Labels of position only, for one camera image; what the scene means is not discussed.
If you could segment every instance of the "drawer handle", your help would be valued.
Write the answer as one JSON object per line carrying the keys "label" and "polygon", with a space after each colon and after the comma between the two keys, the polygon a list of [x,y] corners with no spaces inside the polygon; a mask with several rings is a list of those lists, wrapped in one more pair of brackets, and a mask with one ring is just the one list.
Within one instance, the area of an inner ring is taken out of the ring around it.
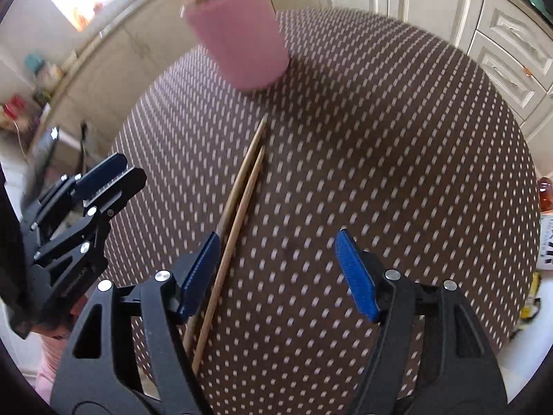
{"label": "drawer handle", "polygon": [[499,69],[496,67],[496,66],[491,66],[493,68],[493,71],[495,73],[497,73],[502,79],[504,79],[505,81],[509,82],[513,87],[516,87],[518,88],[518,84],[512,82],[510,79],[508,79],[504,74],[502,74]]}
{"label": "drawer handle", "polygon": [[532,49],[534,52],[537,53],[537,49],[531,44],[529,43],[525,38],[523,38],[520,33],[515,30],[512,26],[509,27],[509,31],[511,32],[511,34],[513,36],[515,36],[518,40],[520,40],[524,45],[530,47],[530,49]]}

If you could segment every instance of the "white dot pattern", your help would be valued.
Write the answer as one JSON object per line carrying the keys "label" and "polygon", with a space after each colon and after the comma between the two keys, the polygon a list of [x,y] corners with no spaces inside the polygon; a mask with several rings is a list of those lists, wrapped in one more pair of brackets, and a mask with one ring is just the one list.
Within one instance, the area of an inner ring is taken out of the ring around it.
{"label": "white dot pattern", "polygon": [[[378,327],[356,310],[336,263],[342,227],[412,280],[458,282],[495,351],[537,257],[533,162],[476,63],[365,12],[278,18],[291,62],[276,85],[240,93],[198,47],[142,96],[113,148],[148,174],[107,241],[105,276],[128,285],[215,228],[256,123],[269,116],[266,164],[199,374],[218,415],[347,409]],[[402,395],[416,381],[421,327]],[[135,342],[149,373],[139,329]]]}

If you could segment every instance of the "wooden chopstick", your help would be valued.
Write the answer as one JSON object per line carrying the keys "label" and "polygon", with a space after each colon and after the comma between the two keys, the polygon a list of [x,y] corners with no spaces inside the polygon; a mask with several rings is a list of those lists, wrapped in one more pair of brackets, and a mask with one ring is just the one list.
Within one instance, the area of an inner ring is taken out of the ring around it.
{"label": "wooden chopstick", "polygon": [[[227,233],[228,226],[231,221],[231,217],[233,216],[234,210],[236,209],[236,205],[238,204],[238,197],[240,196],[242,187],[244,186],[244,183],[248,178],[248,172],[250,171],[252,162],[256,158],[255,153],[257,151],[259,142],[261,141],[261,138],[265,133],[266,125],[267,125],[267,115],[265,115],[261,119],[261,122],[259,123],[259,126],[255,131],[252,142],[250,143],[250,146],[246,151],[244,160],[242,161],[238,174],[236,175],[236,179],[234,180],[234,184],[231,188],[231,192],[228,195],[227,203],[225,205],[225,208],[223,209],[223,214],[221,215],[219,223],[217,224],[217,227],[215,229],[215,233],[217,233],[217,235],[221,239],[221,242],[223,241],[224,235]],[[194,340],[194,332],[196,331],[197,317],[198,315],[193,315],[188,319],[188,322],[186,323],[186,331],[184,333],[184,337],[182,338],[182,345],[184,346],[184,351],[189,357],[190,357],[192,342]]]}
{"label": "wooden chopstick", "polygon": [[219,270],[217,271],[217,277],[215,277],[215,285],[213,287],[213,291],[211,292],[211,296],[209,297],[209,303],[207,305],[204,322],[202,324],[202,328],[200,331],[198,344],[196,345],[194,360],[192,362],[192,371],[194,372],[195,375],[197,375],[198,369],[200,369],[200,363],[202,361],[202,356],[204,355],[204,349],[207,343],[207,337],[209,335],[209,330],[211,329],[211,322],[215,315],[215,310],[217,309],[217,301],[219,299],[219,296],[221,295],[223,284],[225,284],[225,278],[228,273],[232,254],[234,252],[234,247],[236,246],[238,235],[240,234],[240,229],[242,228],[242,223],[244,222],[245,213],[248,209],[248,205],[250,204],[250,199],[255,189],[255,184],[257,182],[257,177],[259,176],[259,172],[261,170],[264,156],[265,156],[265,147],[261,147],[261,150],[259,151],[259,154],[257,155],[257,159],[253,166],[252,174],[250,175],[250,178],[248,178],[248,184],[245,187],[244,195],[242,196],[240,205],[238,206],[236,218],[234,219],[234,222],[232,224],[231,233],[228,237],[228,242],[227,242],[227,245],[225,246],[225,251],[223,252],[221,265],[219,266]]}
{"label": "wooden chopstick", "polygon": [[243,186],[243,184],[245,183],[248,177],[248,172],[250,170],[252,162],[256,157],[255,152],[257,151],[259,142],[261,141],[261,138],[265,133],[266,125],[267,125],[267,115],[265,115],[259,122],[257,131],[255,131],[250,147],[248,148],[248,151],[246,151],[246,154],[244,156],[244,161],[242,161],[242,165],[240,166],[238,174],[236,175],[236,179],[234,180],[234,185],[232,186],[231,193],[228,195],[227,204],[225,206],[225,209],[223,209],[223,214],[221,215],[219,223],[217,224],[217,228],[215,229],[215,232],[221,238],[226,233],[228,226],[230,224],[231,217],[234,213],[234,208],[238,203],[238,197],[240,195],[241,187]]}

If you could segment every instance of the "pink container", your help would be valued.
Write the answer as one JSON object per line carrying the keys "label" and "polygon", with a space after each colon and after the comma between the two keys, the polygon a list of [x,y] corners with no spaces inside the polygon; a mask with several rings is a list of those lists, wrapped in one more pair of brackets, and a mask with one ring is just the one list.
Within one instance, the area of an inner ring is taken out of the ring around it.
{"label": "pink container", "polygon": [[234,88],[262,89],[286,71],[288,51],[270,0],[208,0],[182,16]]}

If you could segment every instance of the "polka dot tablecloth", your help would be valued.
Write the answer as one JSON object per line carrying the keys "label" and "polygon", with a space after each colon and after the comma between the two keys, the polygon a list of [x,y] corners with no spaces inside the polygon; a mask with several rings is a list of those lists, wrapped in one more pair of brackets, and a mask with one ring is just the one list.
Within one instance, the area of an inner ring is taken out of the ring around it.
{"label": "polka dot tablecloth", "polygon": [[[536,262],[536,177],[513,115],[461,51],[365,12],[278,19],[291,61],[273,87],[232,89],[197,47],[140,98],[114,151],[148,182],[112,222],[106,277],[142,282],[197,251],[267,114],[266,161],[198,379],[220,415],[343,414],[378,327],[350,297],[336,232],[412,280],[458,282],[498,351]],[[135,340],[149,373],[138,325]]]}

